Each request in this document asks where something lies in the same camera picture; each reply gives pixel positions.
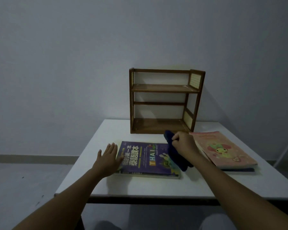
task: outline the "book cover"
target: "book cover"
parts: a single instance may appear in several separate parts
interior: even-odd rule
[[[169,158],[168,147],[167,143],[122,141],[117,156],[125,158],[116,173],[179,178],[179,167]]]
[[[207,159],[220,169],[251,168],[257,162],[219,131],[190,133]]]

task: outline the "tabletop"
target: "tabletop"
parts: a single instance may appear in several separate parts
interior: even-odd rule
[[[258,162],[255,173],[227,172],[232,178],[266,199],[288,200],[288,179],[217,122],[196,122],[195,132],[220,131]],[[104,120],[72,169],[59,186],[62,192],[85,174],[99,149],[120,141],[166,143],[161,134],[130,134],[130,120]],[[114,174],[102,179],[91,197],[215,198],[195,168],[182,172],[180,179],[142,178]]]

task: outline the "forearm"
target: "forearm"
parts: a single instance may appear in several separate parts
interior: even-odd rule
[[[37,209],[14,229],[74,229],[100,176],[90,169],[79,180]]]
[[[189,161],[202,174],[223,209],[241,229],[288,229],[288,215],[218,169],[200,154]]]

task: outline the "bottom shelf board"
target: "bottom shelf board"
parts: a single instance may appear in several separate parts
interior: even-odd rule
[[[134,119],[131,133],[163,134],[165,130],[190,132],[182,119]]]

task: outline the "white wall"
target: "white wall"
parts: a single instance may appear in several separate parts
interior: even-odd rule
[[[200,120],[288,143],[288,0],[0,0],[0,154],[79,155],[131,67],[205,70]]]

